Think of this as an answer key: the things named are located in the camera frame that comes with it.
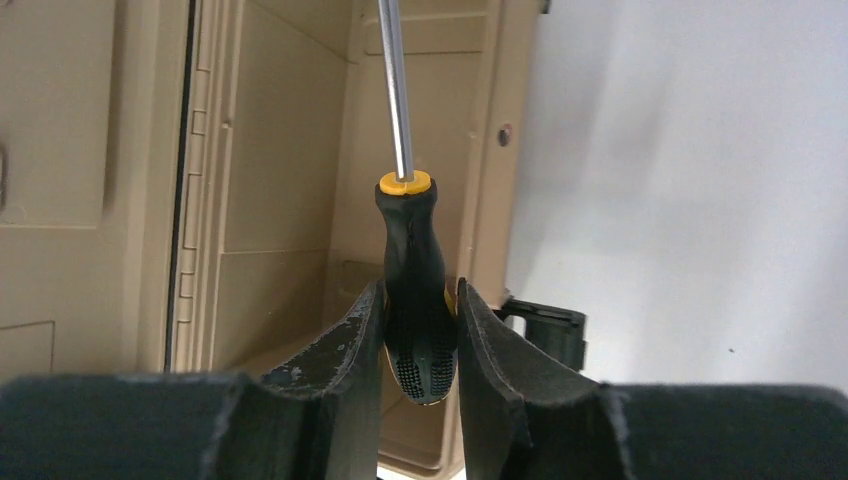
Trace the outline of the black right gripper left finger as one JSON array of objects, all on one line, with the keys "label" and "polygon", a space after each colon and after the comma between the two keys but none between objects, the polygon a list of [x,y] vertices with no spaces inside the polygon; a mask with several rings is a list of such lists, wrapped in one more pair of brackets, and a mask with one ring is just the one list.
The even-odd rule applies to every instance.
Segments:
[{"label": "black right gripper left finger", "polygon": [[384,287],[243,373],[24,376],[1,388],[5,479],[372,479]]}]

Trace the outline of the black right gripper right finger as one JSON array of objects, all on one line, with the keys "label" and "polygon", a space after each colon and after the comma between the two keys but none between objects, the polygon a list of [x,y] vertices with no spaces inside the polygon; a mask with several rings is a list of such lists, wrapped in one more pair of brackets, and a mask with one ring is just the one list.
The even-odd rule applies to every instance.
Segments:
[{"label": "black right gripper right finger", "polygon": [[608,384],[562,365],[458,285],[470,479],[843,479],[847,399],[832,388]]}]

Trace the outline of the black yellow handled screwdriver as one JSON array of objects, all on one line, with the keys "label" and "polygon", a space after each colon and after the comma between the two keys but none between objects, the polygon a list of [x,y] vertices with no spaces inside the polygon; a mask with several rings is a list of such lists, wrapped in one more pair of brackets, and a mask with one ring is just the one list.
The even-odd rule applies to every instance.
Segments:
[{"label": "black yellow handled screwdriver", "polygon": [[414,166],[399,6],[395,1],[377,6],[395,153],[394,172],[375,188],[386,228],[384,341],[403,394],[432,405],[448,395],[455,378],[455,308],[433,228],[437,185]]}]

